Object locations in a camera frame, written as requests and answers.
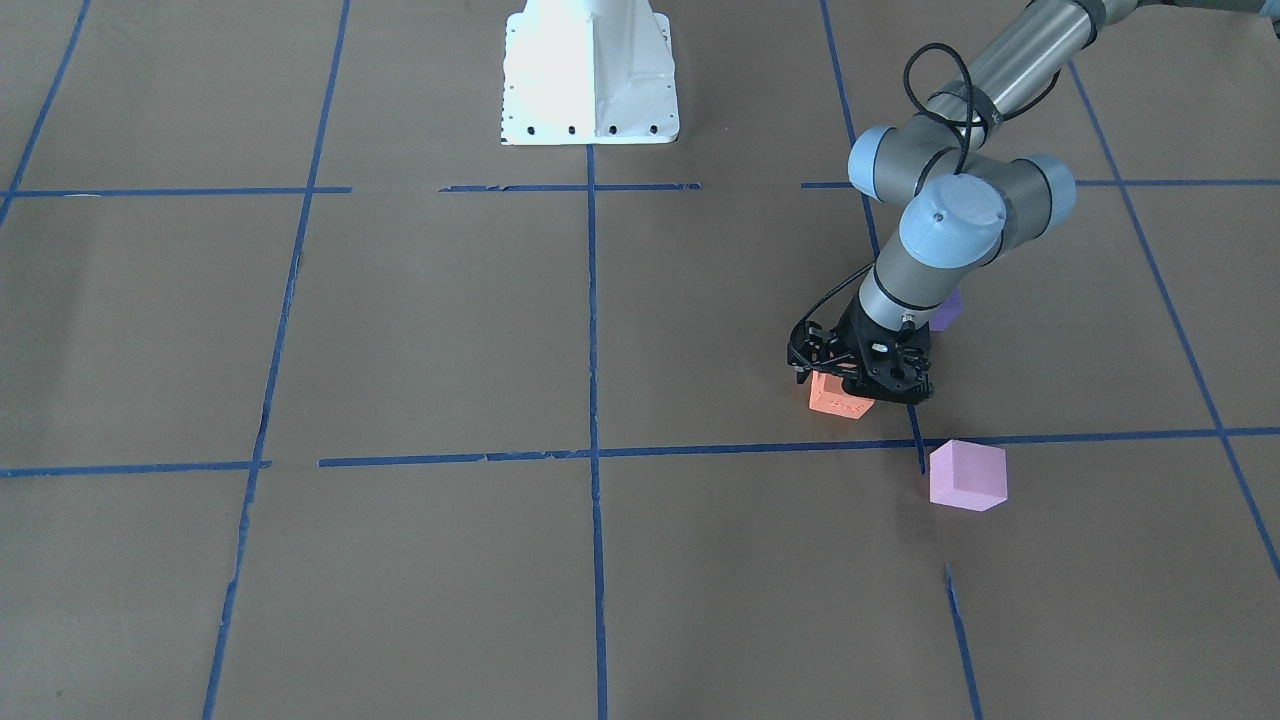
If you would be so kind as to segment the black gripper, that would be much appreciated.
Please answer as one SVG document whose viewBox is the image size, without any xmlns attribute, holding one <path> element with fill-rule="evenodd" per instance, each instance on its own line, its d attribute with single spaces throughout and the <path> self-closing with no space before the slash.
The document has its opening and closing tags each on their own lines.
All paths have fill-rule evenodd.
<svg viewBox="0 0 1280 720">
<path fill-rule="evenodd" d="M 886 329 L 852 300 L 836 325 L 836 337 L 852 364 L 851 370 L 841 373 L 845 393 L 901 405 L 918 405 L 934 396 L 929 324 L 908 322 Z"/>
</svg>

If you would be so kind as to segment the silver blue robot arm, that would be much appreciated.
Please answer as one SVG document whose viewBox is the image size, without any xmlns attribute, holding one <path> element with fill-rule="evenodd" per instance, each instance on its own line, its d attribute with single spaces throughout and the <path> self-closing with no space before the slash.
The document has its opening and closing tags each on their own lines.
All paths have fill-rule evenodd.
<svg viewBox="0 0 1280 720">
<path fill-rule="evenodd" d="M 1057 158 L 1009 161 L 982 146 L 1042 102 L 1068 63 L 1138 1 L 1029 1 L 977 58 L 924 44 L 904 63 L 911 117 L 873 126 L 847 158 L 851 186 L 901 209 L 832 331 L 803 320 L 790 361 L 800 375 L 838 380 L 852 397 L 916 405 L 932 397 L 931 332 L 959 283 L 1062 224 L 1076 179 Z"/>
</svg>

